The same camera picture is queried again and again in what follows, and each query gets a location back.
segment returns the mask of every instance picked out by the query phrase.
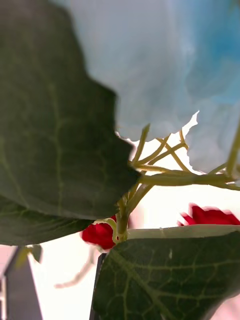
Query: red flower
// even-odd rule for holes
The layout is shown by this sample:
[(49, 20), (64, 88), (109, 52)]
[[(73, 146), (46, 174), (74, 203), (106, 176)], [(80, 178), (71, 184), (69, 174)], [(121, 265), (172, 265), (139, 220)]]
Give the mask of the red flower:
[(217, 208), (200, 208), (196, 204), (189, 205), (189, 214), (182, 213), (185, 225), (240, 225), (240, 221), (231, 211), (221, 211)]
[[(132, 222), (129, 219), (128, 226), (131, 228)], [(82, 240), (94, 245), (99, 245), (102, 249), (108, 250), (115, 246), (113, 242), (113, 229), (107, 223), (90, 224), (81, 233)]]

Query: dark green leaf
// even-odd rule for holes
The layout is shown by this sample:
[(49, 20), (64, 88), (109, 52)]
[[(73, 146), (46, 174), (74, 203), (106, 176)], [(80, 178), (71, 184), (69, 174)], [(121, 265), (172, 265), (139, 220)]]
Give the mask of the dark green leaf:
[(139, 177), (115, 134), (115, 100), (86, 75), (63, 9), (0, 1), (0, 194), (52, 217), (115, 214)]
[(34, 259), (40, 263), (42, 258), (42, 247), (40, 244), (34, 244), (31, 249), (31, 254), (33, 255)]
[(27, 210), (0, 196), (1, 245), (40, 244), (84, 230), (92, 222)]
[(94, 309), (102, 320), (209, 320), (240, 291), (239, 242), (236, 231), (121, 243), (103, 263)]

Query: hydrangea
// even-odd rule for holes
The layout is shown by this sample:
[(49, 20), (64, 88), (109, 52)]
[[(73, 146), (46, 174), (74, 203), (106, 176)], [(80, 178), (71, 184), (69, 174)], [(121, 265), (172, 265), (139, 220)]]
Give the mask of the hydrangea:
[(122, 137), (179, 131), (195, 170), (227, 160), (240, 118), (240, 12), (230, 0), (52, 0), (68, 9), (89, 75), (118, 95)]

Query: light blue petal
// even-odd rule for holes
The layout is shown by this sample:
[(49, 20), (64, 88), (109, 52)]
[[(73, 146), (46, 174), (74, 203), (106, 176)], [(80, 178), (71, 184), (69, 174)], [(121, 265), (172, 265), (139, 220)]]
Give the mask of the light blue petal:
[(165, 137), (202, 106), (240, 99), (240, 16), (230, 0), (53, 1), (71, 13), (89, 74), (117, 92), (123, 137), (138, 140), (148, 123), (148, 140)]
[(240, 120), (240, 101), (235, 105), (201, 102), (197, 125), (186, 135), (187, 155), (196, 171), (209, 173), (227, 162)]

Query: blue flower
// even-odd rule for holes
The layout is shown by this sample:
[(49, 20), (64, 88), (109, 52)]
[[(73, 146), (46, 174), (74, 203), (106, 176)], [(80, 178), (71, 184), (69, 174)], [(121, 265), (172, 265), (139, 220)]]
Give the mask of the blue flower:
[(52, 0), (68, 9), (89, 75), (118, 95), (122, 137), (179, 131), (204, 172), (222, 164), (240, 114), (240, 12), (231, 0)]

